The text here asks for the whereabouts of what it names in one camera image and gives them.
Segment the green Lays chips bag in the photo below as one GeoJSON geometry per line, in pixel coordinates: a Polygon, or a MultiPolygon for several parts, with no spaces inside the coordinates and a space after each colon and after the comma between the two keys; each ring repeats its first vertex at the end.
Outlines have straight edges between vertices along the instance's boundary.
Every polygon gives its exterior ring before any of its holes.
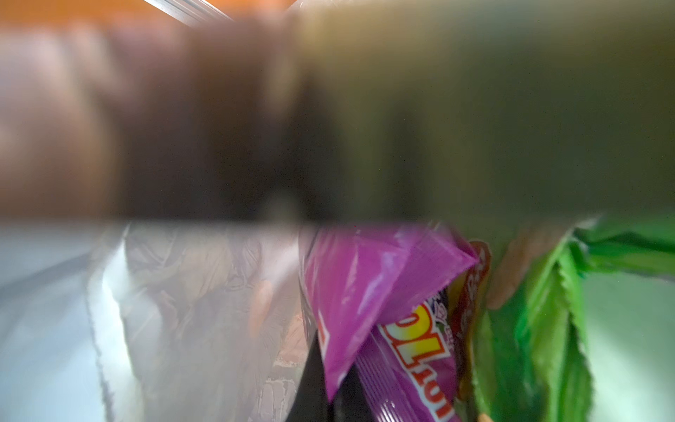
{"type": "Polygon", "coordinates": [[[673,420],[673,214],[462,233],[489,273],[457,342],[461,420],[673,420]]]}

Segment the magenta purple snack bag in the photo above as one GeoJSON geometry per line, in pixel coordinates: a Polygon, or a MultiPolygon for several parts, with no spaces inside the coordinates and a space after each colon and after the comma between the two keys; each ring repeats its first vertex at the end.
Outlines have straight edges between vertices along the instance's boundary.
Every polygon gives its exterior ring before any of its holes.
{"type": "Polygon", "coordinates": [[[375,421],[455,421],[459,388],[446,289],[476,265],[451,230],[416,224],[308,228],[302,314],[330,405],[353,364],[375,421]]]}

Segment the floral paper bag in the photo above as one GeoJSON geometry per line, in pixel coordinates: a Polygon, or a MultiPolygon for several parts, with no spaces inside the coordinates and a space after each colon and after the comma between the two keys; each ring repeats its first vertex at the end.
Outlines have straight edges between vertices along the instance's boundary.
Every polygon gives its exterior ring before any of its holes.
{"type": "Polygon", "coordinates": [[[1,29],[1,232],[92,230],[107,421],[286,421],[299,237],[674,216],[671,1],[316,1],[1,29]]]}

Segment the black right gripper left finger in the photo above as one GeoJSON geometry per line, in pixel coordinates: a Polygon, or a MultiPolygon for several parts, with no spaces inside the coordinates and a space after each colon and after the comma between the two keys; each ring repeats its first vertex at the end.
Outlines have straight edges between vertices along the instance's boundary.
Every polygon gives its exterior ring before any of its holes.
{"type": "Polygon", "coordinates": [[[326,394],[323,359],[315,337],[302,372],[300,386],[286,422],[328,422],[330,405],[326,394]]]}

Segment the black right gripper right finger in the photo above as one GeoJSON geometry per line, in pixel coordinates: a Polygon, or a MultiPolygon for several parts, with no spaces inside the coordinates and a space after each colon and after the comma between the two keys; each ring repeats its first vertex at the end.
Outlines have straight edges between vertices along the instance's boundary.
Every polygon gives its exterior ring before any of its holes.
{"type": "Polygon", "coordinates": [[[375,422],[355,364],[342,381],[332,401],[334,422],[375,422]]]}

